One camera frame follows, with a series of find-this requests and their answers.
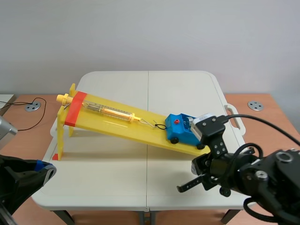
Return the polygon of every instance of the black cable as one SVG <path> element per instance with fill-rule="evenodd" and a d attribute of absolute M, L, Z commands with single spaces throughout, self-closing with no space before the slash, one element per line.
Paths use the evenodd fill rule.
<path fill-rule="evenodd" d="M 166 130 L 167 129 L 167 126 L 164 125 L 164 124 L 154 124 L 154 126 L 156 126 L 157 128 L 161 129 L 161 130 Z"/>
<path fill-rule="evenodd" d="M 235 117 L 243 117 L 243 118 L 248 118 L 248 119 L 253 119 L 253 120 L 257 120 L 257 121 L 260 121 L 264 124 L 267 124 L 269 125 L 270 127 L 276 129 L 277 131 L 279 131 L 280 133 L 282 133 L 283 135 L 285 135 L 286 137 L 288 137 L 289 139 L 291 139 L 293 142 L 295 142 L 297 145 L 300 146 L 300 142 L 294 138 L 293 136 L 291 136 L 289 133 L 285 132 L 283 129 L 277 127 L 276 125 L 266 121 L 266 120 L 263 120 L 263 119 L 260 119 L 258 117 L 255 117 L 255 116 L 250 116 L 250 115 L 244 115 L 244 114 L 235 114 L 235 115 L 228 115 L 226 116 L 228 119 L 232 119 L 232 118 L 235 118 Z"/>
<path fill-rule="evenodd" d="M 4 109 L 4 108 L 6 108 L 6 107 L 9 107 L 9 106 L 11 106 L 11 105 L 27 105 L 27 104 L 32 104 L 32 103 L 28 103 L 28 102 L 14 102 L 14 103 L 9 103 L 9 102 L 2 102 L 2 101 L 0 101 L 0 103 L 8 104 L 8 105 L 6 105 L 6 106 L 0 108 L 0 110 L 1 110 L 1 109 Z"/>
<path fill-rule="evenodd" d="M 45 112 L 46 112 L 47 101 L 46 101 L 45 99 L 43 99 L 42 97 L 36 97 L 34 100 L 36 100 L 36 99 L 42 99 L 42 100 L 45 101 L 44 112 L 43 112 L 43 115 L 42 115 L 41 119 L 40 119 L 39 122 L 37 122 L 34 126 L 32 126 L 32 127 L 30 127 L 30 128 L 27 128 L 27 129 L 21 129 L 21 130 L 18 130 L 18 131 L 30 130 L 30 129 L 34 128 L 36 125 L 38 125 L 38 124 L 42 121 L 42 119 L 44 118 Z"/>
<path fill-rule="evenodd" d="M 255 143 L 246 143 L 246 144 L 243 144 L 242 146 L 240 146 L 236 152 L 233 154 L 232 158 L 230 159 L 229 163 L 228 163 L 228 166 L 226 167 L 225 169 L 225 172 L 223 173 L 223 175 L 221 177 L 219 177 L 217 180 L 211 180 L 212 183 L 217 183 L 217 184 L 220 184 L 222 183 L 228 176 L 229 172 L 231 171 L 232 169 L 232 166 L 233 166 L 233 163 L 235 162 L 236 158 L 238 157 L 238 155 L 247 147 L 255 147 L 258 151 L 258 158 L 261 159 L 263 158 L 263 150 L 262 148 L 258 145 L 258 144 L 255 144 Z"/>
<path fill-rule="evenodd" d="M 252 209 L 249 208 L 249 206 L 248 206 L 249 203 L 255 203 L 254 199 L 253 198 L 245 199 L 243 207 L 244 207 L 244 210 L 246 211 L 246 213 L 248 213 L 252 217 L 262 220 L 264 222 L 269 222 L 269 223 L 280 223 L 281 222 L 280 218 L 266 216 L 266 215 L 263 215 L 263 214 L 253 211 Z"/>

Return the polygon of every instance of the yellow stand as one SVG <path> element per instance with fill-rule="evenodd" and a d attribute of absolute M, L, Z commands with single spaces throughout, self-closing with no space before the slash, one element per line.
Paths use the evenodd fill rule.
<path fill-rule="evenodd" d="M 75 84 L 72 84 L 69 95 L 74 97 L 76 94 Z M 154 124 L 165 124 L 165 116 L 148 112 L 139 108 L 124 105 L 105 98 L 96 97 L 87 94 L 86 101 L 106 105 L 112 108 L 121 109 L 127 112 L 135 113 L 136 116 L 143 118 L 147 122 Z M 57 142 L 58 142 L 58 160 L 61 160 L 63 153 L 63 126 L 69 107 L 62 106 L 57 114 Z M 96 112 L 91 112 L 85 108 L 81 108 L 77 117 L 75 127 L 82 128 L 106 135 L 126 138 L 136 142 L 157 146 L 164 149 L 179 151 L 195 156 L 208 153 L 210 149 L 206 146 L 203 150 L 198 150 L 195 146 L 187 144 L 171 144 L 166 138 L 166 131 L 159 128 L 153 128 L 150 125 L 134 121 L 132 123 L 126 120 L 120 120 L 114 117 L 101 115 Z M 69 136 L 73 133 L 73 127 L 69 127 Z"/>

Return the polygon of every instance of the table handle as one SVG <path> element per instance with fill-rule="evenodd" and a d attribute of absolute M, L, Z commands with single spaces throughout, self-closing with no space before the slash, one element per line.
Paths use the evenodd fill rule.
<path fill-rule="evenodd" d="M 230 111 L 231 114 L 239 114 L 238 111 L 237 111 L 237 109 L 232 104 L 225 105 L 225 109 L 228 110 L 228 111 Z M 245 128 L 245 126 L 243 124 L 242 119 L 237 117 L 237 118 L 234 118 L 234 121 L 235 121 L 236 126 L 240 130 L 240 134 L 242 136 L 244 136 L 244 134 L 246 133 L 246 128 Z"/>

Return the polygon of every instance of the toy car wheel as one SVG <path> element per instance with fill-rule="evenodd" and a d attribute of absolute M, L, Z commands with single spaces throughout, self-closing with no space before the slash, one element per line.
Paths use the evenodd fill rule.
<path fill-rule="evenodd" d="M 173 137 L 173 138 L 170 139 L 170 142 L 172 144 L 177 144 L 179 142 L 179 139 L 177 137 Z"/>
<path fill-rule="evenodd" d="M 197 148 L 198 150 L 202 150 L 202 149 L 205 148 L 205 145 L 204 145 L 204 144 L 198 144 L 198 145 L 196 146 L 196 148 Z"/>

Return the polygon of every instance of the yellow ramp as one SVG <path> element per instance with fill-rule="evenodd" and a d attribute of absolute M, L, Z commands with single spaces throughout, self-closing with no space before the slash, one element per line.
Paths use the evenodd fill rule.
<path fill-rule="evenodd" d="M 143 118 L 151 124 L 155 124 L 153 120 L 155 120 L 158 124 L 165 124 L 166 117 L 153 112 L 148 112 L 146 110 L 131 107 L 89 94 L 86 96 L 85 100 L 124 110 L 130 113 L 135 113 L 135 116 Z M 170 141 L 166 138 L 165 130 L 153 128 L 150 125 L 143 124 L 138 121 L 133 121 L 132 123 L 130 123 L 125 120 L 101 115 L 97 112 L 87 110 L 84 107 L 82 107 L 79 112 L 75 127 L 106 135 L 126 138 L 135 142 L 149 144 L 195 156 L 199 156 L 210 151 L 207 146 L 203 150 L 198 150 L 195 146 L 191 145 L 181 143 L 171 144 Z"/>

